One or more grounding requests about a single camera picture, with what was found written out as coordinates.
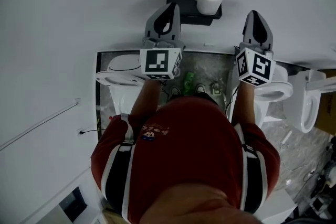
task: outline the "black and white marker cube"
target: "black and white marker cube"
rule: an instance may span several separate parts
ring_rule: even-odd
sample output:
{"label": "black and white marker cube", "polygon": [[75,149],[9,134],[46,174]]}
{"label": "black and white marker cube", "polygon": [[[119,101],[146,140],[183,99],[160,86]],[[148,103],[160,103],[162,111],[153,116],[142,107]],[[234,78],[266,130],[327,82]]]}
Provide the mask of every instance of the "black and white marker cube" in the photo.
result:
{"label": "black and white marker cube", "polygon": [[236,61],[239,80],[256,87],[272,81],[276,64],[274,60],[245,48],[236,56]]}
{"label": "black and white marker cube", "polygon": [[141,49],[141,73],[150,79],[174,79],[182,60],[180,48]]}

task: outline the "sneaker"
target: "sneaker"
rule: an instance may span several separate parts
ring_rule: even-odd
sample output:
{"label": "sneaker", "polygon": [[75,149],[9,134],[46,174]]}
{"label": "sneaker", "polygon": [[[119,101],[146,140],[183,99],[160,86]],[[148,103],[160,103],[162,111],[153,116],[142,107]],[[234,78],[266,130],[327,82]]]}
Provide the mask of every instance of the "sneaker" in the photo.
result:
{"label": "sneaker", "polygon": [[177,86],[173,86],[170,88],[170,96],[181,95],[181,91]]}
{"label": "sneaker", "polygon": [[200,93],[200,92],[206,92],[205,86],[203,84],[198,84],[196,86],[196,93]]}

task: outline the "marble floor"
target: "marble floor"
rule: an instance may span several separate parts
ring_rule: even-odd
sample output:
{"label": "marble floor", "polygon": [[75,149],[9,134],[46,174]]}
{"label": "marble floor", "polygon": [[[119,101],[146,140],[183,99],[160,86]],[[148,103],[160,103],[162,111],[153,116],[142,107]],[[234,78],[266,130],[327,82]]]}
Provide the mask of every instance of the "marble floor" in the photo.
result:
{"label": "marble floor", "polygon": [[[109,62],[114,57],[123,54],[139,54],[139,51],[101,52],[100,71],[106,71]],[[169,92],[172,85],[182,89],[186,73],[193,72],[195,73],[194,86],[202,83],[206,86],[207,92],[211,93],[211,84],[217,82],[225,93],[227,79],[233,64],[234,57],[232,55],[184,52],[180,64],[181,75],[173,81],[167,81],[164,90]],[[287,69],[288,75],[294,75],[303,70],[302,67],[286,63],[279,62],[278,64]],[[211,95],[211,97],[224,109],[223,95]],[[160,104],[165,102],[166,94],[162,93]],[[101,127],[105,129],[109,124],[109,117],[115,115],[115,110],[110,91],[108,87],[103,85],[100,86],[100,105],[97,106],[97,110],[100,110]],[[325,153],[325,148],[328,144],[329,134],[316,128],[307,134],[291,129],[286,124],[282,102],[272,103],[267,115],[284,119],[280,122],[265,122],[261,128],[281,157],[280,176],[276,189],[285,188],[290,197],[298,204],[299,211],[303,212],[309,204],[309,196],[318,177],[313,176],[307,183],[304,180],[309,179],[307,174],[310,171],[316,169],[316,173],[318,173],[327,162],[328,154]],[[281,149],[280,142],[290,130],[293,133],[286,142],[288,146],[283,146]]]}

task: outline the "toilet paper holder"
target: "toilet paper holder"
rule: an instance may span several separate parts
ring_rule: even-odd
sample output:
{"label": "toilet paper holder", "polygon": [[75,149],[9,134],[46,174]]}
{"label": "toilet paper holder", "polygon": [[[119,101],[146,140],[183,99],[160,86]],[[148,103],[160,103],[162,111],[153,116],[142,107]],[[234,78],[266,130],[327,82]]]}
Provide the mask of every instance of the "toilet paper holder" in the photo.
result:
{"label": "toilet paper holder", "polygon": [[222,5],[219,6],[215,15],[199,13],[196,0],[167,0],[167,3],[175,2],[180,7],[181,24],[210,26],[213,19],[222,17]]}

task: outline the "white toilet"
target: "white toilet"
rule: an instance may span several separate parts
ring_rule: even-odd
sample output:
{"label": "white toilet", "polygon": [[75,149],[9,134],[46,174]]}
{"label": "white toilet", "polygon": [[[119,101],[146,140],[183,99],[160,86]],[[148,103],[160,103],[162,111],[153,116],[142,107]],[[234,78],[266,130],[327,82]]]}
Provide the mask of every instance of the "white toilet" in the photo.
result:
{"label": "white toilet", "polygon": [[113,58],[107,71],[98,72],[96,80],[109,87],[116,115],[130,114],[144,84],[140,55],[121,55]]}
{"label": "white toilet", "polygon": [[319,111],[321,93],[336,91],[336,77],[326,79],[320,71],[301,71],[288,78],[294,94],[283,102],[288,124],[308,133],[315,124]]}
{"label": "white toilet", "polygon": [[[232,74],[232,85],[233,90],[230,92],[229,98],[235,92],[239,84],[237,66],[234,66]],[[265,116],[269,107],[270,102],[279,102],[285,100],[292,96],[293,87],[291,83],[288,82],[287,70],[280,66],[275,65],[274,74],[272,82],[264,86],[255,88],[255,101],[254,101],[254,113],[256,118],[256,125],[262,126]],[[228,119],[232,120],[232,114],[234,109],[234,103],[236,102],[237,94],[233,97],[232,104],[230,105],[227,116]]]}

